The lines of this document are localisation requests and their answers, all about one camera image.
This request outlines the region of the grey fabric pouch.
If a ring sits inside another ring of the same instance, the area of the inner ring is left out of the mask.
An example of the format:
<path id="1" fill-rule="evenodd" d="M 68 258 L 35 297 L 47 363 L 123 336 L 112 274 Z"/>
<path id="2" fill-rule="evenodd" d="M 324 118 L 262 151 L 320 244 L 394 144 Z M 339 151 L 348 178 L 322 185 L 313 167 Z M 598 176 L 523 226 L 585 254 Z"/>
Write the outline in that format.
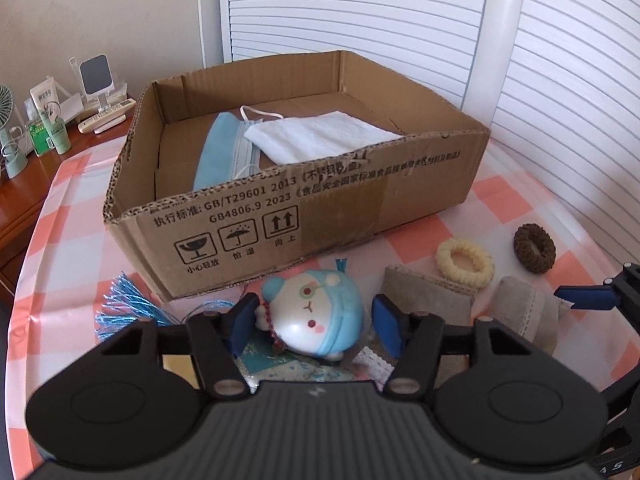
<path id="1" fill-rule="evenodd" d="M 507 276 L 491 298 L 488 315 L 552 354 L 558 344 L 560 319 L 572 305 L 551 292 Z"/>
<path id="2" fill-rule="evenodd" d="M 404 313 L 434 314 L 447 324 L 469 326 L 477 290 L 398 264 L 385 269 L 382 294 Z"/>

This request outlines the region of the cream hair scrunchie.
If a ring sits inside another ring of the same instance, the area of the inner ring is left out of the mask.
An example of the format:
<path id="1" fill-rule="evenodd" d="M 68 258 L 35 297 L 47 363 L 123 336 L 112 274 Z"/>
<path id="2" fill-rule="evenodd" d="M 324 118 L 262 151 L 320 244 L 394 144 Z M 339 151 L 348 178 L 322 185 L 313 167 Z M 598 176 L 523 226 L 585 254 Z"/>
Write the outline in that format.
<path id="1" fill-rule="evenodd" d="M 444 278 L 475 289 L 486 288 L 496 272 L 490 253 L 467 238 L 451 237 L 440 243 L 435 262 Z"/>

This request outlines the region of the blue tassel sachet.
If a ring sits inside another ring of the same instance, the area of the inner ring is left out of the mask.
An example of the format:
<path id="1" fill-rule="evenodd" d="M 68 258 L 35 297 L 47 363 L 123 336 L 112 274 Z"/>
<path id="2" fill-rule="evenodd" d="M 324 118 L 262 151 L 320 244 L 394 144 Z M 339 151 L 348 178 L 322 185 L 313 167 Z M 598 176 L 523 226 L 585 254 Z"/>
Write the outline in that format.
<path id="1" fill-rule="evenodd" d="M 186 314 L 176 315 L 154 304 L 126 274 L 120 274 L 112 281 L 96 314 L 96 336 L 99 341 L 107 340 L 129 324 L 143 320 L 152 320 L 160 327 L 184 327 L 192 316 L 207 311 L 227 312 L 234 305 L 230 300 L 209 299 Z M 323 382 L 326 379 L 326 370 L 318 361 L 273 350 L 270 339 L 258 333 L 255 326 L 235 364 L 251 389 L 256 389 L 263 380 Z"/>

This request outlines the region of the blue white plush toy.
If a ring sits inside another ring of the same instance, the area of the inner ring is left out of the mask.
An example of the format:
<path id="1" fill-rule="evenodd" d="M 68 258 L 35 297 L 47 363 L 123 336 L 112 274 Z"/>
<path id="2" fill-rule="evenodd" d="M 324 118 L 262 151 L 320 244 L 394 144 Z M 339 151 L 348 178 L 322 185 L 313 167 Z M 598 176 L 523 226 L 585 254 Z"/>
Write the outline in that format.
<path id="1" fill-rule="evenodd" d="M 276 347 L 335 362 L 360 338 L 364 309 L 355 282 L 341 270 L 310 269 L 262 283 L 256 327 Z"/>

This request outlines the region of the brown hair scrunchie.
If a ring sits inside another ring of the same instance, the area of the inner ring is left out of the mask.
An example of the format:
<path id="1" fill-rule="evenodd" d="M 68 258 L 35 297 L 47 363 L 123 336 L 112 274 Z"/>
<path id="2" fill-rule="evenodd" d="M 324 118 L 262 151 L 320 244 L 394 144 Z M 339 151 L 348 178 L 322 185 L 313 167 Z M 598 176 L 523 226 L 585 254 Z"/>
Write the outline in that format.
<path id="1" fill-rule="evenodd" d="M 513 250 L 524 268 L 533 274 L 552 269 L 556 247 L 549 233 L 537 223 L 525 223 L 514 233 Z"/>

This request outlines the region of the blue surgical mask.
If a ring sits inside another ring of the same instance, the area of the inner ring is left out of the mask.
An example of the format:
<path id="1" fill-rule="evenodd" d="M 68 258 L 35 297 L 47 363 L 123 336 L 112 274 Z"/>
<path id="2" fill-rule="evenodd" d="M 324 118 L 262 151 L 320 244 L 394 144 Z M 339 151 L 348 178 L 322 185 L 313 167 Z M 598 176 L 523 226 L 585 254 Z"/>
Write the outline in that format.
<path id="1" fill-rule="evenodd" d="M 260 149 L 244 136 L 248 128 L 268 118 L 282 119 L 278 113 L 264 112 L 243 105 L 240 116 L 222 112 L 214 120 L 205 138 L 192 190 L 250 177 L 260 171 Z"/>

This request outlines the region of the white cloth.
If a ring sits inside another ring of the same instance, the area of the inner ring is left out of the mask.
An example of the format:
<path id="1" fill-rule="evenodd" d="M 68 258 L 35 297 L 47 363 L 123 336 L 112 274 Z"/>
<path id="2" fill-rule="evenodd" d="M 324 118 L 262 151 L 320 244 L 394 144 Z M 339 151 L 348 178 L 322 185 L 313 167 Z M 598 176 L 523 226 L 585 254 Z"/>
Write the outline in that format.
<path id="1" fill-rule="evenodd" d="M 283 117 L 258 122 L 244 133 L 277 165 L 311 162 L 344 155 L 374 144 L 400 139 L 400 134 L 370 125 L 342 112 L 314 117 Z"/>

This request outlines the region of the brown cardboard box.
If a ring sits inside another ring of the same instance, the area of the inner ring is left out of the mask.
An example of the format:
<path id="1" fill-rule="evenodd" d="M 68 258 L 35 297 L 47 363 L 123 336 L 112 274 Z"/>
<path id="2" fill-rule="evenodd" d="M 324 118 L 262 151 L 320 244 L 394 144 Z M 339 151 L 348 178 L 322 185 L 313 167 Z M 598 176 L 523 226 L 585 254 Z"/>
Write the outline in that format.
<path id="1" fill-rule="evenodd" d="M 207 133 L 242 106 L 343 112 L 393 140 L 196 190 Z M 431 89 L 348 51 L 271 55 L 152 82 L 114 163 L 103 220 L 161 300 L 260 278 L 462 203 L 489 130 Z"/>

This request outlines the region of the pink checkered tablecloth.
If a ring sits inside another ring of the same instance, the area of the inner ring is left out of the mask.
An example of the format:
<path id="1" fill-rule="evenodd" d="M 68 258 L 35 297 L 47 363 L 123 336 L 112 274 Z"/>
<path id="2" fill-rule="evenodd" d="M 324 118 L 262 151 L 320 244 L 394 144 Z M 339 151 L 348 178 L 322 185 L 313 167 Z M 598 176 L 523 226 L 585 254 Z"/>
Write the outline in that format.
<path id="1" fill-rule="evenodd" d="M 32 393 L 96 344 L 94 315 L 111 281 L 132 266 L 107 232 L 102 207 L 114 161 L 122 148 L 113 140 L 64 162 L 44 201 L 23 263 L 9 324 L 6 362 L 6 437 L 12 477 L 28 476 L 39 457 L 29 440 L 24 411 Z M 385 269 L 403 264 L 432 274 L 434 253 L 449 237 L 482 244 L 498 276 L 528 277 L 512 249 L 524 223 L 543 226 L 555 242 L 555 265 L 532 283 L 599 284 L 620 270 L 574 218 L 573 211 L 496 142 L 490 142 L 466 201 L 436 216 L 401 226 L 340 251 L 362 296 L 381 288 Z"/>

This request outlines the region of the wooden nightstand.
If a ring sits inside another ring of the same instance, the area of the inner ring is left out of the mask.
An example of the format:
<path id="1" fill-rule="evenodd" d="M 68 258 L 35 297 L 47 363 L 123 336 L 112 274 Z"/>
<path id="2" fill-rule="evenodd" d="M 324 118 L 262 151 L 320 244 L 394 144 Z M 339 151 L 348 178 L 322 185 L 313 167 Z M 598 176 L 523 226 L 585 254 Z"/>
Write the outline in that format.
<path id="1" fill-rule="evenodd" d="M 41 157 L 29 156 L 26 168 L 14 179 L 1 183 L 1 305 L 11 310 L 15 289 L 28 243 L 58 167 L 64 160 L 127 133 L 131 118 L 101 134 L 68 130 L 72 147 L 59 155 L 50 151 Z"/>

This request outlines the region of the white remote control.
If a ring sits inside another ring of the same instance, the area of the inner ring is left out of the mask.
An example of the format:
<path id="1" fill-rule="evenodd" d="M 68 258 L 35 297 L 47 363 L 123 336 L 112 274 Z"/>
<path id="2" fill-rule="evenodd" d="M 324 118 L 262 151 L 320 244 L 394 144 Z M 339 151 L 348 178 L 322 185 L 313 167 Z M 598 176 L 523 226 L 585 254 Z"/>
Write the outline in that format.
<path id="1" fill-rule="evenodd" d="M 134 99 L 126 99 L 114 104 L 85 119 L 78 125 L 78 130 L 80 133 L 102 132 L 106 130 L 108 125 L 117 126 L 126 119 L 127 113 L 133 110 L 136 105 L 137 101 Z"/>

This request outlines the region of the green tube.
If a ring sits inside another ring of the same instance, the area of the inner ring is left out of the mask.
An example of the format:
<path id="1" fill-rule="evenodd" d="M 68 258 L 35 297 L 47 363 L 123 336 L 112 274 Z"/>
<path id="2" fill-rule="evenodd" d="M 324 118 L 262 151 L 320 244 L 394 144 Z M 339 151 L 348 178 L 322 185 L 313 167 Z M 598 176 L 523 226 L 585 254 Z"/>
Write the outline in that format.
<path id="1" fill-rule="evenodd" d="M 67 153 L 72 144 L 66 130 L 66 125 L 61 115 L 61 107 L 58 102 L 52 101 L 43 105 L 40 112 L 40 119 L 46 128 L 55 151 L 59 155 Z"/>

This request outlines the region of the phone stand with mirror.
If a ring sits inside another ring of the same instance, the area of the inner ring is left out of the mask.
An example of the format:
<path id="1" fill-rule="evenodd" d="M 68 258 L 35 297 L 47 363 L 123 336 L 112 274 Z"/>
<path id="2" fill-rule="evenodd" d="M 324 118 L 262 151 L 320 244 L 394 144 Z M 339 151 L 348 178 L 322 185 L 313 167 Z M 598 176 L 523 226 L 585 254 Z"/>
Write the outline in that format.
<path id="1" fill-rule="evenodd" d="M 105 54 L 82 61 L 79 64 L 79 76 L 86 113 L 102 112 L 127 99 L 127 84 L 116 81 Z"/>

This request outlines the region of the green handheld fan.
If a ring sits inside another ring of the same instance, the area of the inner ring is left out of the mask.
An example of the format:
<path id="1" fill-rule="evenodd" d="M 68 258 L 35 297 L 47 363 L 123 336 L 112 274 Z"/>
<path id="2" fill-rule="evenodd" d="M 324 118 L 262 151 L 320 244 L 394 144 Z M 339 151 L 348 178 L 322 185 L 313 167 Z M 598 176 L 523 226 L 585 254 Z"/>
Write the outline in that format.
<path id="1" fill-rule="evenodd" d="M 1 157 L 4 162 L 6 176 L 9 179 L 17 177 L 27 166 L 27 158 L 21 149 L 24 131 L 20 126 L 12 127 L 10 122 L 15 112 L 12 90 L 2 84 L 0 86 L 0 136 Z"/>

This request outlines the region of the white cosmetic box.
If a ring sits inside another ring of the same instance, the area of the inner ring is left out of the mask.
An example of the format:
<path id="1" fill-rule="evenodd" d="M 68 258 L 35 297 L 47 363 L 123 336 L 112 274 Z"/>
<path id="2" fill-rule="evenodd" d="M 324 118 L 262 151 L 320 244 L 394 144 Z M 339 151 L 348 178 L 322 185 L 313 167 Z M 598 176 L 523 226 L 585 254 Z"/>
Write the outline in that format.
<path id="1" fill-rule="evenodd" d="M 58 102 L 58 90 L 53 77 L 46 78 L 29 91 L 38 112 L 43 112 L 48 104 Z"/>

